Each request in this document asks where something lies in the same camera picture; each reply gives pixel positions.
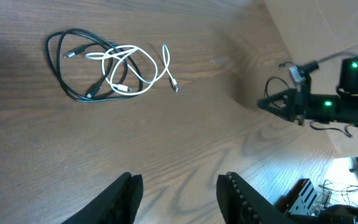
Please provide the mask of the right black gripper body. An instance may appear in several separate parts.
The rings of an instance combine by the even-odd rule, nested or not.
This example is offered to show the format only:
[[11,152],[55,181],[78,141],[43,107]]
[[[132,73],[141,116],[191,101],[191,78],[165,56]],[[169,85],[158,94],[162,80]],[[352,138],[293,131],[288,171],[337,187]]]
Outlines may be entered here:
[[295,85],[295,93],[294,93],[295,121],[297,124],[304,124],[306,105],[311,92],[311,77],[294,76],[293,82]]

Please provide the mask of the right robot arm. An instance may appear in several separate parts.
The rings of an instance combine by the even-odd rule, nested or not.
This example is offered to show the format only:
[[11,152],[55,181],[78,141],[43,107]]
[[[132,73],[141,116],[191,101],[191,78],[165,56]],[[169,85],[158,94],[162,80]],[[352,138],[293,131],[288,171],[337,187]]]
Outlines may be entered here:
[[265,95],[257,103],[264,111],[299,125],[311,122],[346,123],[358,128],[358,57],[342,60],[339,83],[335,95],[312,94],[311,74],[319,69],[320,61],[289,68],[296,88],[288,88],[274,95]]

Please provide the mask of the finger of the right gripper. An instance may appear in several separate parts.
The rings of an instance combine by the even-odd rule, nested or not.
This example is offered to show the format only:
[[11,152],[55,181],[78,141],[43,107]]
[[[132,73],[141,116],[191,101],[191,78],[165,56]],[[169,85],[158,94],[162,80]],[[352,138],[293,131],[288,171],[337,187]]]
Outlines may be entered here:
[[260,99],[257,106],[285,121],[294,121],[296,117],[296,89],[287,89],[272,96]]

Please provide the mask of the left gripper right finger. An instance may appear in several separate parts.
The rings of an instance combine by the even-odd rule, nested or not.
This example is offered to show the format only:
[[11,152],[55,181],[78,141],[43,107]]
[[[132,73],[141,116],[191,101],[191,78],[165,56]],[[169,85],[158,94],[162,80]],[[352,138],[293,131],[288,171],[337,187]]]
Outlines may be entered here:
[[216,196],[226,224],[294,223],[235,172],[218,176]]

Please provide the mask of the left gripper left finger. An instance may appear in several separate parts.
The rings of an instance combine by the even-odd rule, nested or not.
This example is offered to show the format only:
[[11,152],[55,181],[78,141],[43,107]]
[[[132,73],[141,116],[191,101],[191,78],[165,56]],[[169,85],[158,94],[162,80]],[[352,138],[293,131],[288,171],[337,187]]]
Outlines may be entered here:
[[134,223],[143,193],[142,176],[125,172],[63,224]]

